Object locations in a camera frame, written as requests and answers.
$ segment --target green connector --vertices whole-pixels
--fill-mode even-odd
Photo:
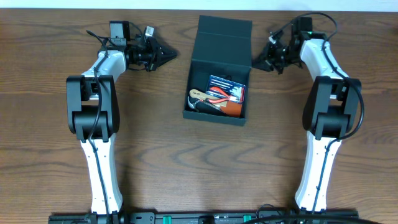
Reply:
[[[163,224],[172,224],[172,217],[163,217]]]
[[[251,215],[244,215],[243,216],[243,222],[247,222],[249,220],[251,220]]]

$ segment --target box lid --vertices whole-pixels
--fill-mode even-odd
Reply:
[[[192,60],[251,67],[251,21],[200,16]]]

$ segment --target black box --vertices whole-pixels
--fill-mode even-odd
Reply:
[[[188,77],[183,117],[243,126],[246,122],[251,69],[251,21],[200,16]],[[206,92],[210,75],[246,86],[240,118],[198,113],[187,103],[191,89]]]

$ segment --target red handled pliers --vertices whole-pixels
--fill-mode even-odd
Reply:
[[[222,98],[222,99],[218,99],[218,100],[207,99],[210,103],[221,103],[224,101],[237,101],[238,100],[236,96],[228,95],[228,94],[226,94],[226,92],[224,92],[224,90],[222,90],[218,87],[213,86],[210,88],[210,90],[217,91],[221,95],[226,96],[226,98]]]

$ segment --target table surface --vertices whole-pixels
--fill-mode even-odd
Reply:
[[[88,169],[68,129],[65,80],[96,60],[109,20],[156,28],[178,57],[156,72],[125,72],[116,89],[121,127],[115,157],[127,209],[255,210],[288,206],[303,171],[302,111],[307,69],[283,75],[252,69],[244,127],[182,118],[200,14],[252,20],[253,58],[300,12],[0,10],[0,220],[46,223],[53,212],[91,207]],[[398,14],[330,13],[339,65],[361,80],[366,105],[359,132],[343,141],[328,187],[328,208],[398,221]],[[316,30],[333,26],[316,17]]]

